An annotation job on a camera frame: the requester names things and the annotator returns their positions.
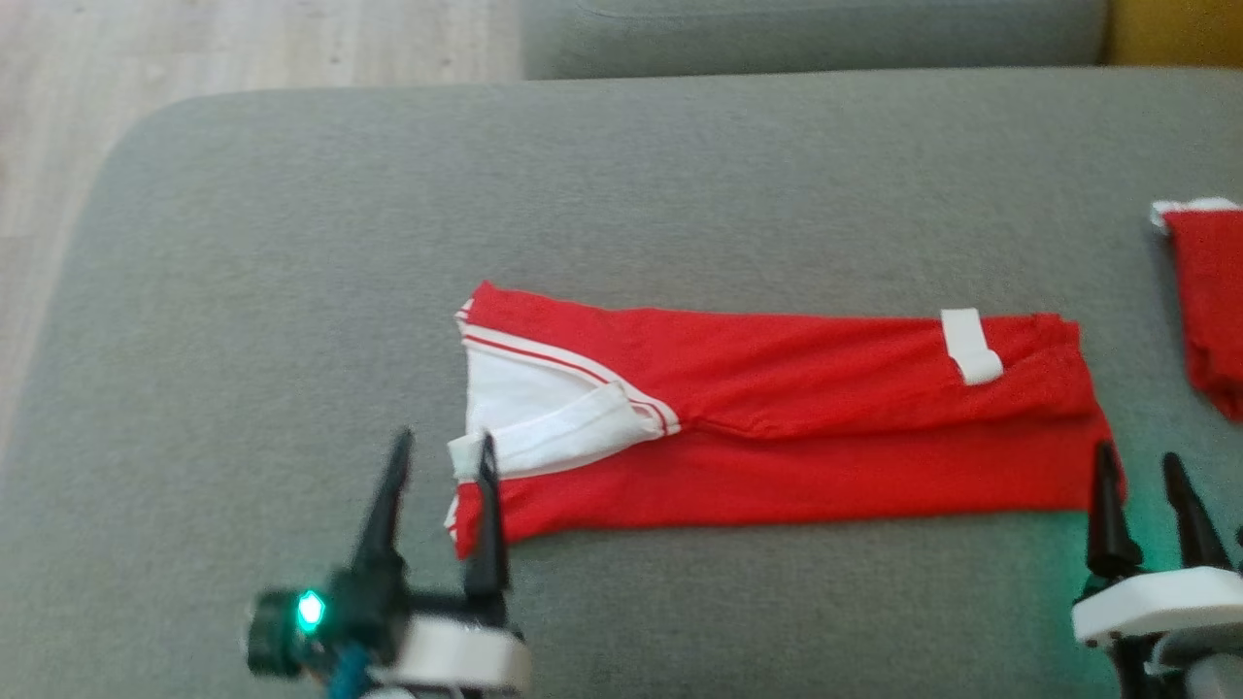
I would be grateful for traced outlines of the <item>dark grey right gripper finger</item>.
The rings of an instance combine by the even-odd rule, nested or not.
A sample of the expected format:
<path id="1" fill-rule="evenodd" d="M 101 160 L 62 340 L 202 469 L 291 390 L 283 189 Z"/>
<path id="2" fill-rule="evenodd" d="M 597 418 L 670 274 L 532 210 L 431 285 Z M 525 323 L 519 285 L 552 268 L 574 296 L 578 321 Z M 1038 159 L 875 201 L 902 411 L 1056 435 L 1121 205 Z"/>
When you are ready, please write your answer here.
<path id="1" fill-rule="evenodd" d="M 1106 581 L 1142 573 L 1144 553 L 1131 537 L 1125 516 L 1125 479 L 1114 444 L 1100 442 L 1093 461 L 1093 495 L 1085 566 Z"/>
<path id="2" fill-rule="evenodd" d="M 1185 460 L 1176 451 L 1165 451 L 1161 461 L 1163 495 L 1175 514 L 1180 567 L 1211 567 L 1234 571 L 1226 545 L 1206 506 L 1190 481 Z"/>

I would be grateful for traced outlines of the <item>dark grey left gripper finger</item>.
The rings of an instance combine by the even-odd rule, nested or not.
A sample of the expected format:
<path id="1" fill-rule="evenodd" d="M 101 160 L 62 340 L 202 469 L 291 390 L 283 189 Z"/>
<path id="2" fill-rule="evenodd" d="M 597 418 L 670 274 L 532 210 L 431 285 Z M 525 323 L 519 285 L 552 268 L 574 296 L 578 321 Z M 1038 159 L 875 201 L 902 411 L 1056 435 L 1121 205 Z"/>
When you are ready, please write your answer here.
<path id="1" fill-rule="evenodd" d="M 385 471 L 379 479 L 369 512 L 364 517 L 358 541 L 355 541 L 351 558 L 352 566 L 368 566 L 377 560 L 397 553 L 401 495 L 406 486 L 415 443 L 416 435 L 411 429 L 403 429 L 398 433 L 395 442 L 392 442 Z"/>
<path id="2" fill-rule="evenodd" d="M 476 529 L 479 537 L 462 575 L 462 590 L 470 597 L 503 597 L 510 590 L 511 575 L 508 545 L 503 531 L 500 470 L 491 433 L 485 433 L 481 442 L 479 490 L 481 494 L 481 512 Z"/>

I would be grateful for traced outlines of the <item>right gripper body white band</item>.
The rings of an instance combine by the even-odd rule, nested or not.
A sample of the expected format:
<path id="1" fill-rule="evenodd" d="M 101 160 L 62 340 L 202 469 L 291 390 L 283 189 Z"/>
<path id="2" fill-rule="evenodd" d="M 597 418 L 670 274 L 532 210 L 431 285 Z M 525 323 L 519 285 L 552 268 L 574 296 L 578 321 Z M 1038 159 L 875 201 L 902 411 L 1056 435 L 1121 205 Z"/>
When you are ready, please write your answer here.
<path id="1" fill-rule="evenodd" d="M 1208 566 L 1127 577 L 1071 607 L 1074 638 L 1089 647 L 1241 622 L 1241 576 Z"/>

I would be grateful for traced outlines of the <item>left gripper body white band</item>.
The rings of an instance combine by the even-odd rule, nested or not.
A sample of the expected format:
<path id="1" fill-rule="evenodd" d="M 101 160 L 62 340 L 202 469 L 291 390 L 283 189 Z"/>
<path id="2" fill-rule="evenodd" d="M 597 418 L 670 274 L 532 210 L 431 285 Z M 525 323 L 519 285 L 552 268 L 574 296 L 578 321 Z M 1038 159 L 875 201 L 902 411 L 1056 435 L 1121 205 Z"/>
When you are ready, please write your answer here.
<path id="1" fill-rule="evenodd" d="M 411 590 L 399 562 L 334 572 L 324 644 L 336 648 L 336 667 L 324 693 L 527 694 L 532 655 L 508 623 L 507 592 Z"/>

